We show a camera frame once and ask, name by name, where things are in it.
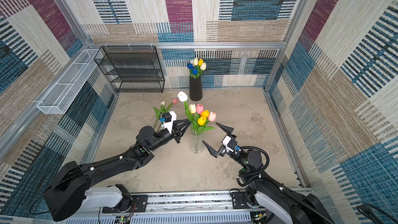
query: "tulip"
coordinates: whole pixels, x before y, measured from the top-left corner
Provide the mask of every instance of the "tulip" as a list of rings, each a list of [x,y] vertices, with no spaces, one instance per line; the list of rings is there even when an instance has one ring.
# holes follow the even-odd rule
[[[206,111],[203,111],[203,112],[200,114],[200,116],[207,118],[207,117],[209,116],[209,114],[210,114],[209,111],[206,110]]]
[[[214,122],[214,121],[216,121],[216,117],[217,117],[217,114],[216,114],[215,112],[210,112],[210,114],[209,114],[209,116],[207,117],[207,119],[208,119],[210,122]]]
[[[203,64],[200,66],[201,70],[206,70],[207,64],[203,62]]]
[[[200,117],[199,119],[198,119],[198,125],[199,126],[202,126],[202,125],[204,125],[206,123],[206,118],[205,117]]]
[[[181,102],[185,102],[185,101],[188,100],[187,94],[184,93],[184,92],[182,92],[182,91],[179,92],[177,96],[178,96],[178,99],[179,99]]]
[[[195,104],[190,104],[188,106],[188,110],[191,112],[191,114],[194,114],[196,112]]]
[[[198,104],[198,105],[196,106],[196,112],[197,112],[198,114],[201,114],[204,110],[205,110],[205,108],[204,108],[201,104]]]

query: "robotic arm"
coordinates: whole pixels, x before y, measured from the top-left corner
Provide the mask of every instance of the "robotic arm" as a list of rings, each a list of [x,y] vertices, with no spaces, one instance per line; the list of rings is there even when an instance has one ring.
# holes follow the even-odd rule
[[[161,121],[165,129],[155,132],[150,126],[143,127],[136,137],[135,145],[122,154],[94,163],[77,165],[73,161],[65,164],[43,195],[53,220],[64,220],[83,205],[85,208],[93,208],[96,204],[102,204],[98,207],[116,207],[120,212],[127,211],[131,207],[131,197],[124,186],[107,188],[103,198],[108,206],[100,201],[101,197],[98,196],[101,192],[88,189],[119,173],[143,167],[154,157],[152,151],[172,139],[179,143],[191,124],[187,119],[176,120],[174,112],[164,113]]]
[[[213,157],[223,157],[228,154],[243,167],[239,171],[237,182],[241,187],[247,186],[245,196],[249,207],[265,207],[288,224],[334,224],[317,197],[312,194],[304,196],[296,193],[265,172],[269,156],[264,150],[254,146],[239,147],[236,136],[232,134],[234,129],[220,123],[216,124],[227,133],[220,149],[216,151],[205,141],[203,143]],[[265,164],[262,162],[261,153],[266,157]]]

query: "vase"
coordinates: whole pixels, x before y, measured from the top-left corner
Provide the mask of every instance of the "vase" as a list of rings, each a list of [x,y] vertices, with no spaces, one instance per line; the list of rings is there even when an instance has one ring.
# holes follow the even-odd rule
[[[202,142],[201,135],[191,135],[189,149],[195,154],[199,154],[205,149],[205,144]]]
[[[202,77],[198,78],[189,77],[189,98],[192,101],[200,101],[203,97],[202,94]]]

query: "black vase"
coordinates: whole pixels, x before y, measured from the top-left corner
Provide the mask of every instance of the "black vase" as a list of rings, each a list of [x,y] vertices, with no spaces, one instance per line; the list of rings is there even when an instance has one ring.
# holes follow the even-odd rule
[[[192,101],[200,101],[203,97],[202,94],[202,77],[192,78],[189,77],[189,98]]]

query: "wall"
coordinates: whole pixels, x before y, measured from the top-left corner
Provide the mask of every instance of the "wall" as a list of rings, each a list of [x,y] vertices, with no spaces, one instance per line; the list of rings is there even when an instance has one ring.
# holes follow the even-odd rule
[[[81,47],[54,0],[0,0],[0,136]],[[1,223],[37,222],[29,207],[63,164],[86,161],[112,99],[96,68],[64,115],[36,117],[0,162]]]
[[[398,218],[397,30],[398,0],[310,0],[270,89],[336,223],[370,222],[362,202]]]
[[[90,39],[106,43],[280,42],[299,0],[65,1]],[[194,57],[211,59],[205,87],[263,86],[275,58],[263,52],[160,50],[165,87],[188,87],[183,67]]]

